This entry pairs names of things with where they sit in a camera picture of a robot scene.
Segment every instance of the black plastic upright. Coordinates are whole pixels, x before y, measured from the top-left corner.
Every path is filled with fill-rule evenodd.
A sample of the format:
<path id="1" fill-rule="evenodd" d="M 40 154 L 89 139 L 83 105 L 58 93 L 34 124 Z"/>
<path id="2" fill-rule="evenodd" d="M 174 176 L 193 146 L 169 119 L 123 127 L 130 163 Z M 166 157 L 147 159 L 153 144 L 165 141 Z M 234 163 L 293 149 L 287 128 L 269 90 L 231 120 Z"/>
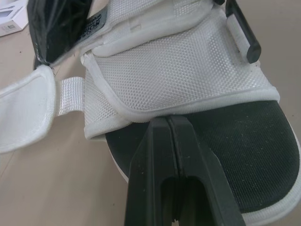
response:
<path id="1" fill-rule="evenodd" d="M 171 130 L 165 119 L 156 118 L 131 162 L 125 226 L 170 225 L 176 178 Z"/>
<path id="2" fill-rule="evenodd" d="M 179 221 L 183 226 L 242 226 L 245 222 L 222 166 L 200 141 L 183 116 L 171 116 L 169 124 L 175 152 L 185 177 Z"/>
<path id="3" fill-rule="evenodd" d="M 125 226 L 244 226 L 222 166 L 183 116 L 153 119 L 130 166 Z"/>
<path id="4" fill-rule="evenodd" d="M 235 15 L 241 29 L 243 30 L 246 39 L 248 40 L 250 47 L 247 52 L 246 58 L 250 64 L 258 61 L 261 55 L 261 46 L 256 39 L 251 27 L 249 26 L 244 14 L 238 6 L 236 0 L 227 0 L 226 2 L 226 17 Z"/>

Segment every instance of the white box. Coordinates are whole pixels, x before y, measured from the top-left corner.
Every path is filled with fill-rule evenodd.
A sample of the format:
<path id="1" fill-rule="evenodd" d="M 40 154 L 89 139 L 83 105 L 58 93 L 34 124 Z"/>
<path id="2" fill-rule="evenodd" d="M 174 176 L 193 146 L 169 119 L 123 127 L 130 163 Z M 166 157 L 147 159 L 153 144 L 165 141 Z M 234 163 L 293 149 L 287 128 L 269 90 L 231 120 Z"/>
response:
<path id="1" fill-rule="evenodd" d="M 19 32 L 28 24 L 27 0 L 0 6 L 0 37 Z"/>

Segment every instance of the tile floor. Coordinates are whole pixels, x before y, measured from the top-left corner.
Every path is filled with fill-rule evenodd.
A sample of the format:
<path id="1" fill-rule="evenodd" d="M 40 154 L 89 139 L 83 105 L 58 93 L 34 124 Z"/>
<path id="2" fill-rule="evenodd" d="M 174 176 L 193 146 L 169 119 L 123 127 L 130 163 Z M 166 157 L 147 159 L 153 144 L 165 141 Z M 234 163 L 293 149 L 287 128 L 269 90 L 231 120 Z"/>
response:
<path id="1" fill-rule="evenodd" d="M 280 105 L 301 138 L 301 1 L 238 0 L 261 43 L 261 68 L 277 87 Z M 104 1 L 95 1 L 97 12 Z M 32 71 L 28 27 L 0 38 L 0 88 Z M 78 54 L 55 68 L 56 79 L 84 76 Z M 57 117 L 42 141 L 0 159 L 0 225 L 120 226 L 127 183 L 106 143 L 84 137 L 84 115 Z M 270 226 L 301 225 L 301 204 Z"/>

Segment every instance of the black mesh footbed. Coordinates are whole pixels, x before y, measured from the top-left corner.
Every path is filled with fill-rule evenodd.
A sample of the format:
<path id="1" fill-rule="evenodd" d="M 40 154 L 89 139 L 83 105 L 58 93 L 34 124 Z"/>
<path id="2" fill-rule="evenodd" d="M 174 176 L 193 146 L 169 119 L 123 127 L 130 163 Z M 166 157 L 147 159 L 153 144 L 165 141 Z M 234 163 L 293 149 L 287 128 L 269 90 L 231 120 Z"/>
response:
<path id="1" fill-rule="evenodd" d="M 242 213 L 275 204 L 299 172 L 299 150 L 276 101 L 260 101 L 186 115 L 199 139 L 219 158 Z M 130 161 L 148 123 L 106 135 L 111 153 L 128 176 Z"/>

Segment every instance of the white mesh fabric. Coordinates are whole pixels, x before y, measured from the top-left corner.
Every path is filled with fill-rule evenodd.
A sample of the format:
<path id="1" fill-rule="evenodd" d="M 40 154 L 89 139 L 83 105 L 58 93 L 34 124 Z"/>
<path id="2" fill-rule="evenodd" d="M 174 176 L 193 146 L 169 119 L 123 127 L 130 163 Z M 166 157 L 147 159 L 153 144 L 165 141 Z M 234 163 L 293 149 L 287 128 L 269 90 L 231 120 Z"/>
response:
<path id="1" fill-rule="evenodd" d="M 185 31 L 199 24 L 212 7 L 212 0 L 165 0 L 105 33 L 93 44 L 99 44 L 93 53 L 108 57 L 148 41 Z"/>
<path id="2" fill-rule="evenodd" d="M 199 23 L 212 9 L 212 0 L 112 1 L 105 26 L 85 42 L 82 53 L 94 49 L 107 57 L 147 41 L 182 32 Z"/>
<path id="3" fill-rule="evenodd" d="M 258 65 L 243 61 L 220 8 L 188 31 L 111 57 L 87 54 L 85 66 L 116 111 L 135 122 L 279 100 Z"/>
<path id="4" fill-rule="evenodd" d="M 120 129 L 130 122 L 120 117 L 93 83 L 89 71 L 85 82 L 85 136 L 90 139 Z"/>

